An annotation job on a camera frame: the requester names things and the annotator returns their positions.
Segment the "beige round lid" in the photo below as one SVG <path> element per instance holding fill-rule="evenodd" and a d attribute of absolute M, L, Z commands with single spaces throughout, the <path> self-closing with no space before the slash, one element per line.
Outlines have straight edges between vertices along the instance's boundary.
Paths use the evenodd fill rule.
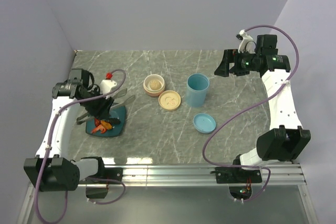
<path fill-rule="evenodd" d="M 181 96 L 176 91 L 166 90 L 159 95 L 159 105 L 167 111 L 174 111 L 181 105 Z"/>

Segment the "red shrimp piece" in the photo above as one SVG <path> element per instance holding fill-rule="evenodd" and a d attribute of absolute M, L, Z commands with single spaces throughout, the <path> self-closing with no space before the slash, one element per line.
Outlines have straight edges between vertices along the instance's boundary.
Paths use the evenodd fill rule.
<path fill-rule="evenodd" d="M 96 126 L 92 131 L 91 134 L 96 134 L 100 132 L 101 134 L 104 134 L 107 131 L 107 129 L 103 125 Z"/>

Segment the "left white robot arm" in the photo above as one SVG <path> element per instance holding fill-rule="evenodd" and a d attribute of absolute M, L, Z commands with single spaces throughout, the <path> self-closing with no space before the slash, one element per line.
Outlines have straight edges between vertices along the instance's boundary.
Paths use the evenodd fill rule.
<path fill-rule="evenodd" d="M 100 183 L 106 178 L 101 157 L 68 159 L 72 124 L 82 106 L 89 118 L 106 119 L 114 102 L 111 91 L 118 85 L 111 79 L 96 84 L 91 72 L 72 69 L 64 82 L 52 89 L 52 113 L 44 139 L 34 158 L 24 162 L 24 171 L 37 191 L 74 191 L 89 178 Z"/>

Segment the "blue tall cup container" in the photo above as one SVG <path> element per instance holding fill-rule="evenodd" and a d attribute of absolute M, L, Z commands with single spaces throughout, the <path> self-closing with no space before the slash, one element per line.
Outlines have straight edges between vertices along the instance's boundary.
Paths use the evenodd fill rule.
<path fill-rule="evenodd" d="M 202 106 L 205 102 L 209 84 L 209 79 L 204 74 L 195 73 L 190 75 L 186 83 L 186 103 L 194 108 Z"/>

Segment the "aluminium mounting rail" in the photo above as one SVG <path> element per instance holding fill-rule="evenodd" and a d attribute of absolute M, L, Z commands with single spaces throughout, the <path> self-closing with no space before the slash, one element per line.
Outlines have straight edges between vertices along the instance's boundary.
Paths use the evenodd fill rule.
<path fill-rule="evenodd" d="M 219 50 L 79 51 L 73 66 L 91 71 L 97 82 L 122 68 L 129 95 L 127 123 L 122 135 L 107 139 L 72 127 L 69 158 L 101 156 L 108 167 L 121 167 L 121 185 L 84 181 L 75 191 L 39 194 L 39 210 L 47 221 L 60 223 L 317 223 L 307 183 L 298 163 L 270 166 L 268 186 L 253 184 L 255 199 L 235 201 L 238 186 L 218 184 L 215 168 L 202 158 L 207 136 L 193 126 L 193 117 L 208 113 L 221 124 L 266 94 L 255 73 L 241 78 L 213 74 Z M 166 87 L 185 94 L 193 73 L 209 77 L 206 103 L 178 110 L 162 109 L 144 93 L 142 82 L 160 74 Z"/>

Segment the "dark seaweed sushi roll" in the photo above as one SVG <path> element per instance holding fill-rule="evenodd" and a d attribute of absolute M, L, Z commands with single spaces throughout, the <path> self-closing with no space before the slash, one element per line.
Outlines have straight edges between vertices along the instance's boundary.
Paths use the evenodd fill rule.
<path fill-rule="evenodd" d="M 105 121 L 111 125 L 119 125 L 121 123 L 118 118 L 108 118 Z"/>

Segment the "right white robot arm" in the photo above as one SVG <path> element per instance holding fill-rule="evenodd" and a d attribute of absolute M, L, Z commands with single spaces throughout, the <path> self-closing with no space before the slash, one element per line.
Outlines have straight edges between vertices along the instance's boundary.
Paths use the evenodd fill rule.
<path fill-rule="evenodd" d="M 232 177 L 238 182 L 250 176 L 250 169 L 263 167 L 276 161 L 286 162 L 298 158 L 311 139 L 296 112 L 292 96 L 291 66 L 286 55 L 277 49 L 276 35 L 259 35 L 257 40 L 241 30 L 238 49 L 226 49 L 215 74 L 244 76 L 257 72 L 267 93 L 270 127 L 257 139 L 256 147 L 239 155 L 232 168 Z"/>

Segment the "pink white bowl container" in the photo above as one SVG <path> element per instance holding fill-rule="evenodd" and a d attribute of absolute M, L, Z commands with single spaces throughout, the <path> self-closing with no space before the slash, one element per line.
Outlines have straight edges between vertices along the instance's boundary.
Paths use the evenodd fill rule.
<path fill-rule="evenodd" d="M 143 88 L 147 95 L 151 97 L 158 97 L 165 91 L 165 80 L 159 74 L 151 74 L 143 81 Z"/>

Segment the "blue round lid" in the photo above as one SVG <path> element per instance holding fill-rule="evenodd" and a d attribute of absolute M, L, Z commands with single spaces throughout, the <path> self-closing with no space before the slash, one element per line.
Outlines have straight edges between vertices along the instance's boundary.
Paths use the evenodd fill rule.
<path fill-rule="evenodd" d="M 216 129 L 214 118 L 206 113 L 199 113 L 193 118 L 193 125 L 197 131 L 203 134 L 212 133 Z"/>

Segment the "teal square plate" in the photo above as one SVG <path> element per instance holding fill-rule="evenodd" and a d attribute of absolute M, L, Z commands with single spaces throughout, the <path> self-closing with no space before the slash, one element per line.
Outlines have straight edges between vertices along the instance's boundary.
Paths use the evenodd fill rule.
<path fill-rule="evenodd" d="M 101 131 L 96 131 L 92 133 L 92 130 L 96 127 L 94 120 L 88 121 L 86 123 L 86 133 L 90 136 L 99 137 L 99 138 L 112 138 L 119 136 L 124 128 L 126 116 L 127 116 L 127 109 L 125 106 L 121 106 L 117 109 L 110 110 L 110 119 L 118 119 L 120 121 L 119 124 L 113 124 L 112 129 L 107 130 L 104 133 Z"/>

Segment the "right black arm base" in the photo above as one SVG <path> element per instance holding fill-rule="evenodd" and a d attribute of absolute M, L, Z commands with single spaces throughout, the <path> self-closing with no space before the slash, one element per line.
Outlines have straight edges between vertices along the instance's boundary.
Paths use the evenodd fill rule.
<path fill-rule="evenodd" d="M 215 167 L 217 184 L 229 184 L 229 193 L 235 200 L 244 201 L 252 196 L 253 183 L 261 183 L 260 170 L 245 170 L 242 168 Z"/>

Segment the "orange fried food piece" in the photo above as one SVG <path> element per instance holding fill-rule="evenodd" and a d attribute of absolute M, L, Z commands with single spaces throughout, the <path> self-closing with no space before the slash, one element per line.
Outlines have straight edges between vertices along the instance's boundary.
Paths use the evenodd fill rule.
<path fill-rule="evenodd" d="M 100 124 L 106 129 L 106 130 L 111 130 L 113 129 L 113 126 L 107 122 L 107 121 L 104 121 L 104 120 L 101 120 L 100 121 Z"/>

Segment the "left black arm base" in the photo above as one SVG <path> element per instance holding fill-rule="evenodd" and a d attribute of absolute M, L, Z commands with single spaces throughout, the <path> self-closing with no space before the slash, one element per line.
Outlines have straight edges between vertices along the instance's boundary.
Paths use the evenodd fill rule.
<path fill-rule="evenodd" d="M 105 168 L 102 175 L 94 175 L 86 179 L 87 184 L 99 184 L 98 187 L 87 186 L 86 197 L 89 200 L 105 199 L 110 185 L 121 185 L 123 168 Z"/>

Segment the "metal serving tongs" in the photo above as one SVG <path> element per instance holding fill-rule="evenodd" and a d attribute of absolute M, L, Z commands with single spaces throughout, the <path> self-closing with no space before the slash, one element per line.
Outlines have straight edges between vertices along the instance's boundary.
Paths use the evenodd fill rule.
<path fill-rule="evenodd" d="M 121 103 L 115 103 L 115 100 L 116 100 L 116 99 L 119 99 L 119 98 L 122 98 L 122 97 L 126 96 L 127 92 L 128 92 L 128 89 L 127 89 L 127 88 L 124 88 L 124 89 L 120 90 L 119 92 L 117 92 L 114 96 L 111 97 L 111 98 L 114 99 L 114 103 L 113 103 L 113 105 L 111 106 L 110 110 L 114 110 L 114 109 L 117 109 L 117 108 L 119 108 L 119 107 L 121 107 L 121 106 L 126 106 L 126 105 L 128 105 L 128 104 L 134 102 L 136 96 L 135 96 L 135 95 L 132 95 L 132 96 L 126 98 L 126 99 L 125 99 L 124 101 L 122 101 Z M 90 115 L 86 112 L 85 114 L 79 116 L 79 117 L 76 119 L 76 124 L 77 124 L 77 125 L 81 125 L 81 124 L 86 123 L 86 122 L 88 122 L 88 121 L 90 121 L 90 120 L 93 120 L 93 119 L 96 119 L 96 118 L 94 118 L 93 116 L 90 116 Z"/>

